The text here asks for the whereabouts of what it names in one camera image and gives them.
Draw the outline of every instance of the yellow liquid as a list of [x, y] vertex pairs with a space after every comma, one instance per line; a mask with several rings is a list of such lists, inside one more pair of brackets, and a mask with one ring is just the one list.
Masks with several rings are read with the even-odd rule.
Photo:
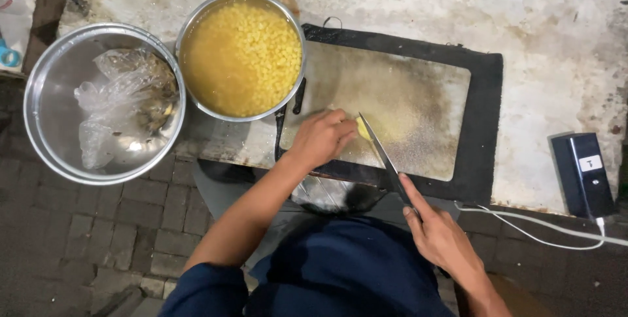
[[270, 110], [294, 86], [301, 43], [285, 15], [262, 0], [209, 9], [184, 37], [180, 66], [187, 88], [225, 116]]

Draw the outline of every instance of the blue cloth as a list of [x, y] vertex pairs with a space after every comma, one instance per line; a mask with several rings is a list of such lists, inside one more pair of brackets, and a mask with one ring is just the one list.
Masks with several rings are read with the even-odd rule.
[[447, 316], [433, 265], [412, 236], [372, 218], [336, 219], [285, 240], [253, 269], [198, 264], [160, 316]]

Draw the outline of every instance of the empty metal bowl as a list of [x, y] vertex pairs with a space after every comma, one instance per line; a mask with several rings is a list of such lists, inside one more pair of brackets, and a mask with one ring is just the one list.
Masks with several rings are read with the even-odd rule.
[[[102, 168], [88, 170], [83, 167], [78, 135], [87, 113], [74, 98], [74, 89], [83, 81], [97, 87], [108, 82], [93, 59], [114, 48], [144, 48], [164, 60], [177, 79], [179, 97], [151, 142], [120, 136], [116, 158]], [[87, 25], [55, 41], [35, 64], [24, 95], [24, 121], [35, 151], [54, 171], [86, 185], [121, 183], [155, 166], [179, 134], [184, 112], [183, 77], [174, 56], [156, 37], [127, 24]]]
[[[192, 29], [194, 29], [194, 26], [198, 24], [199, 18], [202, 17], [205, 14], [205, 12], [207, 12], [209, 9], [212, 9], [215, 6], [223, 4], [227, 1], [230, 1], [230, 0], [206, 0], [198, 8], [196, 8], [192, 12], [192, 14], [190, 14], [188, 19], [185, 21], [185, 24], [183, 24], [183, 27], [181, 28], [181, 31], [179, 32], [179, 36], [177, 38], [177, 45], [175, 46], [175, 55], [177, 57], [181, 49], [182, 42], [187, 38], [189, 32], [192, 31]], [[232, 117], [232, 116], [226, 116], [224, 114], [215, 112], [209, 109], [207, 106], [201, 104], [194, 97], [194, 94], [190, 92], [190, 98], [192, 99], [192, 102], [195, 105], [197, 105], [197, 107], [200, 108], [201, 111], [211, 116], [214, 116], [216, 118], [219, 118], [221, 120], [231, 121], [231, 122], [248, 122], [248, 121], [259, 120], [260, 118], [264, 118], [268, 116], [269, 114], [272, 114], [275, 111], [279, 110], [279, 108], [282, 108], [285, 104], [287, 104], [288, 101], [294, 96], [294, 94], [296, 94], [296, 91], [298, 90], [299, 85], [301, 85], [301, 80], [303, 80], [303, 73], [305, 73], [305, 34], [303, 33], [303, 29], [301, 28], [301, 25], [299, 25], [299, 22], [296, 20], [296, 17], [292, 14], [290, 9], [288, 9], [280, 1], [278, 0], [262, 0], [262, 1], [267, 3], [269, 6], [276, 8], [279, 12], [283, 13], [283, 15], [285, 15], [286, 18], [289, 20], [290, 25], [296, 32], [297, 36], [299, 36], [299, 41], [301, 42], [301, 69], [299, 70], [299, 75], [296, 77], [296, 80], [294, 81], [294, 86], [292, 87], [292, 89], [290, 89], [290, 92], [288, 93], [288, 95], [286, 95], [286, 97], [284, 97], [277, 105], [273, 106], [270, 110], [266, 112], [262, 112], [260, 114], [256, 114], [254, 116], [248, 116], [248, 117]]]

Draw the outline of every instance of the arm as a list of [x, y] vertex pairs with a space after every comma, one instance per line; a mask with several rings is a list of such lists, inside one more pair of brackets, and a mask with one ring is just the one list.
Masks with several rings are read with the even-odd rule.
[[244, 264], [294, 188], [356, 137], [356, 122], [345, 117], [343, 110], [335, 110], [305, 120], [292, 147], [212, 225], [183, 271], [204, 262], [234, 267]]
[[410, 207], [403, 209], [420, 254], [446, 270], [465, 290], [474, 316], [512, 317], [460, 226], [446, 211], [430, 207], [405, 174], [400, 174], [399, 179], [420, 215]]

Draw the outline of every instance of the person's right hand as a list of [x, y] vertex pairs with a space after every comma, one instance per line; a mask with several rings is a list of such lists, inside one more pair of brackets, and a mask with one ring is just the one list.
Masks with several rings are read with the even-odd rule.
[[286, 155], [297, 158], [310, 172], [338, 156], [356, 136], [357, 123], [348, 120], [344, 110], [326, 110], [303, 121]]
[[451, 215], [439, 208], [432, 208], [405, 174], [399, 174], [399, 180], [420, 215], [419, 218], [408, 206], [403, 209], [419, 253], [443, 268], [465, 290], [483, 281], [486, 276], [484, 264]]

